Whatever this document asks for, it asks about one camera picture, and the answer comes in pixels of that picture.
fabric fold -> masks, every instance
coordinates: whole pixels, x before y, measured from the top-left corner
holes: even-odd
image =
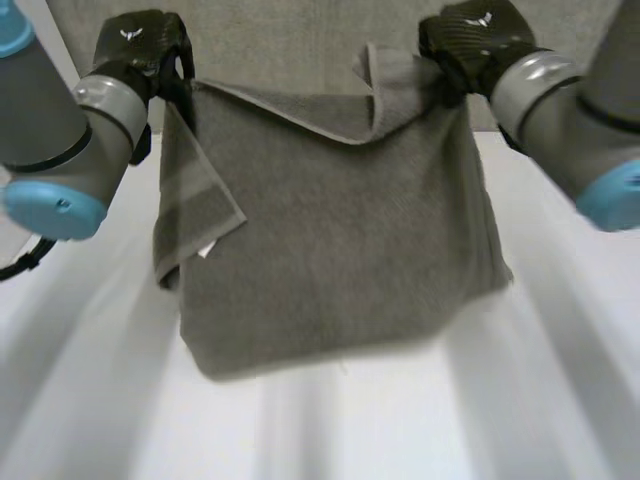
[[[167,113],[156,275],[211,377],[433,335],[510,278],[437,65],[367,45],[355,70],[371,95],[196,82],[197,139]]]

towel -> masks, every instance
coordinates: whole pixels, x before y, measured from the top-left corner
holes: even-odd
[[[155,272],[205,375],[423,338],[509,281],[437,65],[368,45],[355,70],[371,95],[195,82],[196,135],[167,109]]]

cloth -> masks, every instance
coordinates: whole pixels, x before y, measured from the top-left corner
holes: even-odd
[[[206,375],[430,335],[509,280],[436,64],[369,45],[356,71],[372,95],[196,82],[197,138],[168,109],[156,275]]]

blue joint cap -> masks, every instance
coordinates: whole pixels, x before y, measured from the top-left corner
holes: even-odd
[[[102,202],[55,183],[17,180],[5,188],[4,203],[14,222],[50,240],[92,237],[107,216]]]
[[[13,0],[0,0],[0,58],[27,47],[35,38],[33,26]]]
[[[576,199],[578,211],[607,232],[640,226],[640,160],[607,172]]]

black cable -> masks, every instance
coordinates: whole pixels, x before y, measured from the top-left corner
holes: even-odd
[[[0,269],[0,282],[9,280],[25,270],[33,270],[36,268],[40,264],[40,260],[51,251],[55,244],[55,240],[41,238],[33,250],[22,255],[13,265]]]

